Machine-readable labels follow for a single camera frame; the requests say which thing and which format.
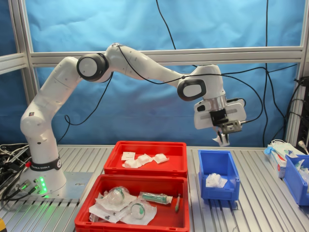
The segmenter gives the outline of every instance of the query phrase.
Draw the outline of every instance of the red plastic bin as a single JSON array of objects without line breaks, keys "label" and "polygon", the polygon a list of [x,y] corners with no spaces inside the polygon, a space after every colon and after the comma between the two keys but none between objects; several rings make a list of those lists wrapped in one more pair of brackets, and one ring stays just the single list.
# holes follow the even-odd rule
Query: red plastic bin
[{"label": "red plastic bin", "polygon": [[[157,207],[157,214],[147,226],[128,225],[122,222],[90,222],[89,207],[95,204],[95,198],[100,192],[124,186],[130,194],[138,196],[141,191],[151,193],[164,193],[173,196],[171,204],[149,202]],[[178,193],[181,194],[178,213],[175,212]],[[165,176],[134,176],[134,175],[100,175],[89,192],[82,208],[75,218],[77,232],[188,232],[189,202],[187,179],[183,177]]]},{"label": "red plastic bin", "polygon": [[[104,165],[104,173],[187,177],[186,147],[185,143],[175,142],[119,141]],[[124,168],[122,164],[125,162],[121,160],[123,152],[135,152],[135,159],[144,154],[154,157],[163,153],[169,161],[160,164],[152,161],[139,168]]]}]

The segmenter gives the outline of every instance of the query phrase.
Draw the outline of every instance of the green tube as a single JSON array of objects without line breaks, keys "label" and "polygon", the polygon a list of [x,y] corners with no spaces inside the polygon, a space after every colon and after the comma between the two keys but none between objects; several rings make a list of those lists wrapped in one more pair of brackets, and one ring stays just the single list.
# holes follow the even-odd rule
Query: green tube
[{"label": "green tube", "polygon": [[158,202],[162,204],[167,203],[167,195],[165,194],[152,194],[152,193],[143,193],[142,198],[146,201]]}]

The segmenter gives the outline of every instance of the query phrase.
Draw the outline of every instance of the connector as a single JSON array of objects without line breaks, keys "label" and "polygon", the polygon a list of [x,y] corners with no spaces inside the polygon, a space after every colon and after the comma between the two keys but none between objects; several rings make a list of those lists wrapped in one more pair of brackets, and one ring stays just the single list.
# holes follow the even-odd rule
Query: connector
[{"label": "connector", "polygon": [[307,153],[307,155],[309,155],[309,152],[308,152],[308,150],[307,150],[307,148],[306,148],[306,145],[305,145],[305,143],[304,143],[304,141],[299,141],[298,142],[298,145],[300,146],[300,147],[302,147],[305,151],[306,151],[306,153]]},{"label": "connector", "polygon": [[21,186],[19,186],[19,190],[23,191],[25,190],[29,185],[31,184],[31,182],[29,180],[26,180]]},{"label": "connector", "polygon": [[38,185],[34,186],[34,187],[29,191],[28,194],[29,194],[29,195],[32,194],[35,190],[38,189],[38,187],[39,187]]}]

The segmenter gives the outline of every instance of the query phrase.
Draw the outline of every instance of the plastic cap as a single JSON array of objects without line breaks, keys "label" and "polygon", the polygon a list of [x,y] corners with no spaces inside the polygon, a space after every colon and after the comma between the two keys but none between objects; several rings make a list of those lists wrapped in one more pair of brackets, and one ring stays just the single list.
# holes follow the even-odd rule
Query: plastic cap
[{"label": "plastic cap", "polygon": [[27,162],[27,163],[25,164],[25,166],[26,166],[27,168],[29,168],[29,167],[31,166],[31,162],[30,162],[30,161]]}]

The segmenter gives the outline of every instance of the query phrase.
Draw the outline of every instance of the white packet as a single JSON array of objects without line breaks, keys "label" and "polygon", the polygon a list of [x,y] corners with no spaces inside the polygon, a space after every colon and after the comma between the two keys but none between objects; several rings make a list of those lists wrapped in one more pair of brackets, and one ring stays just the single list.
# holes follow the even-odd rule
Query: white packet
[{"label": "white packet", "polygon": [[166,156],[163,153],[156,154],[156,156],[153,159],[157,163],[163,163],[169,160],[169,158],[166,158]]},{"label": "white packet", "polygon": [[125,161],[125,163],[122,165],[124,168],[139,168],[141,167],[141,164],[136,160],[134,159],[128,159]]},{"label": "white packet", "polygon": [[156,215],[156,207],[152,207],[148,202],[135,200],[119,213],[123,216],[120,221],[131,225],[148,225]]},{"label": "white packet", "polygon": [[296,164],[295,164],[295,167],[296,167],[296,169],[299,171],[299,169],[300,169],[300,167],[301,167],[301,165],[302,165],[302,163],[304,162],[305,160],[304,159],[302,159],[302,160],[300,160],[299,162],[297,162]]},{"label": "white packet", "polygon": [[133,160],[135,157],[135,152],[123,152],[121,160]]},{"label": "white packet", "polygon": [[153,158],[151,158],[150,156],[144,154],[144,155],[142,155],[142,156],[139,156],[139,157],[137,158],[137,161],[138,161],[141,165],[145,165],[145,164],[147,164],[147,163],[153,161]]},{"label": "white packet", "polygon": [[111,189],[103,199],[96,199],[96,202],[106,210],[119,212],[136,198],[130,195],[125,187],[116,187]]},{"label": "white packet", "polygon": [[230,142],[228,142],[226,140],[226,136],[221,133],[221,137],[222,137],[222,142],[221,142],[221,139],[218,135],[217,135],[217,138],[212,139],[212,140],[216,141],[219,144],[219,146],[230,146]]},{"label": "white packet", "polygon": [[206,187],[223,188],[227,183],[227,179],[222,178],[219,174],[212,173],[206,178]]},{"label": "white packet", "polygon": [[291,158],[297,158],[298,155],[304,155],[301,151],[294,148],[290,143],[285,143],[280,140],[275,140],[271,142],[271,146],[279,153],[282,157],[285,155]]},{"label": "white packet", "polygon": [[94,215],[93,213],[90,213],[89,221],[91,221],[91,222],[107,222],[106,220],[98,217],[97,215]]},{"label": "white packet", "polygon": [[95,203],[95,205],[89,208],[89,213],[94,214],[95,216],[107,220],[111,223],[116,223],[120,220],[114,211],[106,210],[98,203]]}]

